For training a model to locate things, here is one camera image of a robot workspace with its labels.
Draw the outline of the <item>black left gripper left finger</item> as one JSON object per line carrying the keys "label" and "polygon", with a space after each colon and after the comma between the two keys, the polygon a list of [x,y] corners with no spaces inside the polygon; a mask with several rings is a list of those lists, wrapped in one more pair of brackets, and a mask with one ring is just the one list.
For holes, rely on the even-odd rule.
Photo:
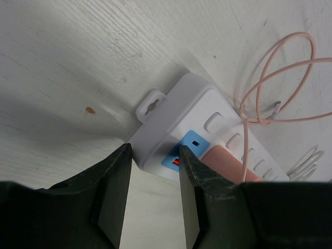
{"label": "black left gripper left finger", "polygon": [[1,248],[118,248],[131,170],[125,143],[48,189],[1,182]]}

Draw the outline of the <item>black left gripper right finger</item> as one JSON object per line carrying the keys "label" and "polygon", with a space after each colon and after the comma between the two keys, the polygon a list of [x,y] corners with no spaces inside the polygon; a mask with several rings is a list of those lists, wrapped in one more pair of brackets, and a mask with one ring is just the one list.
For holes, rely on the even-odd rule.
{"label": "black left gripper right finger", "polygon": [[187,248],[331,248],[331,183],[234,184],[179,148]]}

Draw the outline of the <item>white multicolour power strip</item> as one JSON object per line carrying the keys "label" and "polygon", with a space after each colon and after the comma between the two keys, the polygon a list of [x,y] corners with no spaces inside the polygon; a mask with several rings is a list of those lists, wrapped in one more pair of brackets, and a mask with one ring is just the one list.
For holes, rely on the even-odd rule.
{"label": "white multicolour power strip", "polygon": [[289,181],[259,140],[244,132],[241,118],[217,88],[201,76],[185,74],[167,94],[151,91],[135,114],[141,126],[129,142],[144,172],[176,182],[180,146],[202,160],[220,145],[242,163],[243,181],[246,169],[263,181]]}

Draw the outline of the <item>orange pink charger plug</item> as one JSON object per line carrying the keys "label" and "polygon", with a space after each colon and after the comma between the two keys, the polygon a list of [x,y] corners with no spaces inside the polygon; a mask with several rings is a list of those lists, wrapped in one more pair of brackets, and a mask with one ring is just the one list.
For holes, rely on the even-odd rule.
{"label": "orange pink charger plug", "polygon": [[[242,163],[220,145],[214,146],[201,162],[235,184],[243,182]],[[246,169],[244,182],[262,182],[262,179]]]}

